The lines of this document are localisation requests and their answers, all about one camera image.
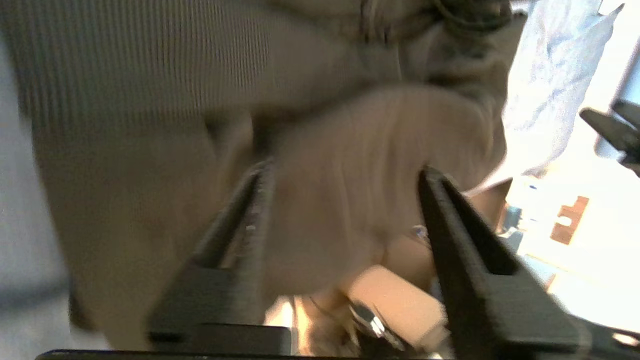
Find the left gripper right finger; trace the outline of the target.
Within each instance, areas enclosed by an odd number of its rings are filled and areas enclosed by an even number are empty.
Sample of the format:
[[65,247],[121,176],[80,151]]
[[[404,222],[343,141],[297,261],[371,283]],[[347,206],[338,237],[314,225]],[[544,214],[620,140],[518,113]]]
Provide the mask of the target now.
[[417,182],[457,360],[576,360],[581,327],[498,238],[450,179]]

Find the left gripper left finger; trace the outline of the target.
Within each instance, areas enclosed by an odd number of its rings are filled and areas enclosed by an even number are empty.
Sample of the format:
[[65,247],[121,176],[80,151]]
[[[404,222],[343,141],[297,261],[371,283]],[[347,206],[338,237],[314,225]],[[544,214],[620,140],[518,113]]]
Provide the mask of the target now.
[[291,330],[265,325],[266,232],[274,166],[252,166],[149,315],[154,351],[291,354]]

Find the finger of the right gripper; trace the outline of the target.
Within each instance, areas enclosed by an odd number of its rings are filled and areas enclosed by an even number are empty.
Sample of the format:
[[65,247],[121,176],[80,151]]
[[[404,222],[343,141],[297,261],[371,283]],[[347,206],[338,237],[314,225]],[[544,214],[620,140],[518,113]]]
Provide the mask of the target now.
[[580,110],[579,116],[615,150],[622,152],[623,157],[619,163],[640,177],[639,130],[633,125],[616,120],[612,115],[591,108]]
[[640,126],[640,107],[638,104],[619,99],[612,105],[612,111],[631,126]]

